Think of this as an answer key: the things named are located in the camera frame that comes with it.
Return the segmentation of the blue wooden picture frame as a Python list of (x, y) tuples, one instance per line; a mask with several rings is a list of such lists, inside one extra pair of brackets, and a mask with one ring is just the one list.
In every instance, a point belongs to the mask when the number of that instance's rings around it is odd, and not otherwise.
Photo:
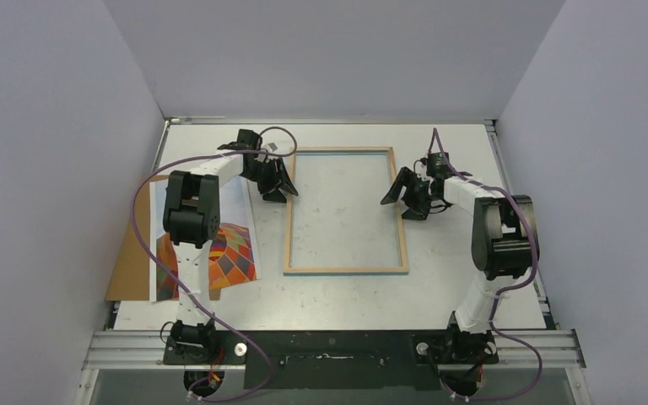
[(289, 160), (299, 190), (286, 205), (286, 276), (409, 272), (401, 209), (382, 205), (396, 164), (392, 148), (303, 147)]

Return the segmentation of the hot air balloon photo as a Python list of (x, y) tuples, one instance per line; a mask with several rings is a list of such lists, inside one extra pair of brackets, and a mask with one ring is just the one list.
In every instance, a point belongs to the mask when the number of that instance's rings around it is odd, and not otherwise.
[(258, 279), (256, 231), (247, 181), (241, 177), (220, 189), (220, 226), (208, 249), (209, 299), (224, 288)]

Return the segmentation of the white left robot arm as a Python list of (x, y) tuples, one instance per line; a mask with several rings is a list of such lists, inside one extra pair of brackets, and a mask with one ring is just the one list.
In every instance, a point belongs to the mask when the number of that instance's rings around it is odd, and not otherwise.
[(202, 321), (178, 320), (170, 330), (175, 349), (185, 349), (200, 364), (213, 361), (222, 351), (216, 335), (221, 322), (200, 301), (200, 290), (208, 283), (199, 278), (198, 266), (208, 265), (209, 248), (220, 229), (220, 190), (236, 177), (257, 185), (262, 198), (270, 203), (286, 203), (297, 195), (284, 159), (295, 154), (298, 144), (280, 148), (263, 144), (262, 134), (241, 129), (237, 139), (219, 146), (214, 154), (198, 157), (192, 170), (172, 169), (166, 187), (163, 226), (178, 256), (186, 262), (177, 273), (167, 276), (180, 290), (180, 300), (190, 300), (204, 314)]

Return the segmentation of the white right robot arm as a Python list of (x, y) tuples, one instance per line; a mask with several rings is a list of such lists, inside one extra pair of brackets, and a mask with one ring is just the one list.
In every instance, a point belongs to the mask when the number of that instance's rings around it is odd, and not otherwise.
[(471, 215), (471, 255), (478, 275), (451, 314), (441, 354), (453, 363), (493, 360), (491, 322), (503, 295), (539, 257), (532, 200), (453, 170), (446, 153), (430, 153), (420, 163), (425, 174), (401, 168), (381, 204), (403, 202), (402, 218), (407, 220), (424, 221), (434, 211), (451, 207)]

